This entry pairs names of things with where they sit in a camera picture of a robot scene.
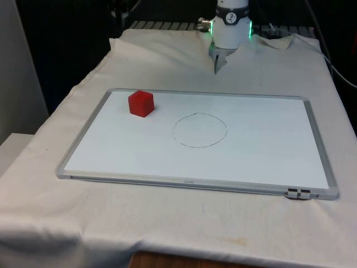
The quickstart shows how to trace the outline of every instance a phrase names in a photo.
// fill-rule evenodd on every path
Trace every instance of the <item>white tablecloth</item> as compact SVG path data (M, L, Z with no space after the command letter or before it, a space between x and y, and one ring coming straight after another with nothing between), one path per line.
M287 50L254 39L214 75L208 43L196 32L156 30L111 40L111 52L0 178L0 266L118 267L151 250L268 267L357 267L357 140L322 56L298 39ZM55 168L109 88L306 97L340 198L58 179Z

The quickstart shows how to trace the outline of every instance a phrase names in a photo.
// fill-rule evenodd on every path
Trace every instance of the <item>red cube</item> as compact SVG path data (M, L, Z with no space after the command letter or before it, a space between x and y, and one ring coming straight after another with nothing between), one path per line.
M152 93L138 90L128 98L130 113L145 117L154 111L154 96Z

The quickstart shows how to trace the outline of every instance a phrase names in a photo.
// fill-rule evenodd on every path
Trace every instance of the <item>robot logo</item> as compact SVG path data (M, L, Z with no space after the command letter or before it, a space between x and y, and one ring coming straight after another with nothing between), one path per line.
M234 23L237 20L237 16L235 13L233 12L229 12L226 16L225 16L226 21L228 21L228 23Z

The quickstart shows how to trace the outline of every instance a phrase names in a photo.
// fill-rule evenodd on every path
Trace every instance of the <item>whiteboard clip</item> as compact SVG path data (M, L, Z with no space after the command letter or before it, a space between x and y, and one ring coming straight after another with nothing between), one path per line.
M294 200L309 200L311 199L311 191L310 190L298 190L295 188L288 188L288 192L286 197Z

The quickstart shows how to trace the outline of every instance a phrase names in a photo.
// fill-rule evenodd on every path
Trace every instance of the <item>black background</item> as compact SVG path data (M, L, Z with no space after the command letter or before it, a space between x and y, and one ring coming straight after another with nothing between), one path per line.
M255 24L267 24L256 1L275 25L313 26L303 0L250 0L250 18ZM354 84L357 83L357 51L354 55L352 51L357 34L356 2L310 0L333 64ZM50 113L107 54L108 38L120 35L108 3L109 0L17 0ZM142 0L129 20L195 22L199 17L213 18L215 6L216 0ZM356 132L357 89L347 86L337 75L334 83Z

